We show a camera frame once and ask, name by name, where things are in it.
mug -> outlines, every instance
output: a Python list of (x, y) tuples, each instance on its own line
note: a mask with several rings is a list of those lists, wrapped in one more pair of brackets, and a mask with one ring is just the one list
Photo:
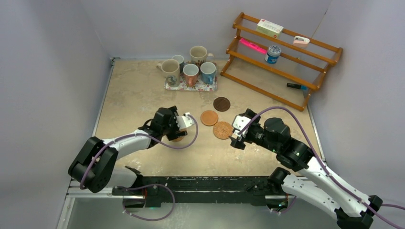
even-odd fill
[(180, 73), (183, 72), (183, 68), (184, 68), (184, 57), (182, 55), (175, 55), (172, 57), (172, 59), (177, 60), (177, 62), (179, 62), (180, 64)]
[(216, 74), (216, 66), (211, 62), (205, 62), (201, 64), (201, 79), (204, 83), (213, 84)]
[(198, 66), (190, 63), (186, 65), (183, 70), (187, 85), (189, 87), (194, 86), (198, 79), (198, 72), (200, 71)]
[(171, 87), (177, 87), (180, 84), (180, 64), (177, 60), (168, 59), (156, 66), (164, 73), (166, 82)]
[(202, 46), (194, 46), (190, 49), (191, 62), (198, 67), (201, 66), (206, 60), (207, 56), (214, 58), (212, 53), (208, 53), (207, 49)]

pink highlighter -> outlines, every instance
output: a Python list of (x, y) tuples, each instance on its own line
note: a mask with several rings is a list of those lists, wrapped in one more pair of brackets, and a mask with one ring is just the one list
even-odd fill
[(241, 42), (242, 44), (246, 45), (247, 47), (249, 47), (249, 48), (251, 48), (251, 49), (253, 49), (253, 50), (256, 50), (256, 51), (258, 51), (258, 52), (260, 52), (260, 53), (262, 53), (262, 54), (267, 54), (267, 50), (262, 49), (262, 48), (260, 48), (258, 45), (255, 45), (255, 44), (253, 44), (253, 43), (251, 43), (251, 42), (248, 42), (247, 40), (245, 40), (245, 39), (243, 39), (243, 38), (241, 38), (241, 39), (239, 40), (239, 42)]

box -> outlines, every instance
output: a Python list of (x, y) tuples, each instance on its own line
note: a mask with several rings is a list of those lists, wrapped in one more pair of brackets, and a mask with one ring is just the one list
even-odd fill
[(261, 19), (256, 26), (256, 31), (278, 39), (278, 36), (280, 35), (281, 31), (283, 31), (283, 28), (284, 27), (280, 25)]

jar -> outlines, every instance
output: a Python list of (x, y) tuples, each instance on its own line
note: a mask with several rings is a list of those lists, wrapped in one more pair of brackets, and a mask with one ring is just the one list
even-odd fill
[(265, 61), (267, 63), (274, 64), (277, 62), (278, 57), (281, 54), (281, 48), (277, 45), (272, 45), (268, 48), (267, 54), (265, 55)]

table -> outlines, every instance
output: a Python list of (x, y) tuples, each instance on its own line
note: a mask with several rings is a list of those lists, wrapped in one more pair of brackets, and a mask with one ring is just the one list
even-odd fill
[[(270, 106), (289, 108), (288, 106), (221, 76), (218, 78), (216, 92), (165, 90), (164, 78), (156, 68), (158, 62), (115, 61), (96, 136), (105, 139), (131, 133), (152, 118), (159, 107), (175, 105), (180, 114), (190, 112), (197, 119), (200, 128), (198, 138), (191, 147), (183, 150), (156, 145), (148, 150), (137, 151), (118, 160), (117, 167), (130, 166), (140, 170), (145, 176), (268, 176), (276, 167), (281, 166), (274, 153), (260, 146), (247, 144), (245, 150), (239, 150), (230, 146), (229, 139), (216, 138), (213, 127), (204, 126), (200, 115), (205, 110), (215, 110), (213, 101), (220, 96), (228, 98), (231, 107), (226, 112), (217, 111), (219, 121), (229, 123), (247, 108), (258, 113)], [(218, 69), (222, 69), (226, 63), (216, 62)], [(229, 71), (242, 74), (262, 87), (276, 90), (273, 82), (279, 77), (266, 70), (251, 67), (248, 63), (234, 63)], [(292, 89), (290, 93), (303, 98), (300, 90)], [(320, 149), (308, 110), (300, 112), (290, 109), (298, 117), (319, 154)], [(306, 143), (298, 125), (285, 111), (267, 112), (262, 115), (261, 123), (273, 116), (282, 118), (290, 127), (291, 135)], [(195, 134), (194, 127), (189, 128), (188, 133), (182, 141), (170, 144), (186, 145)]]

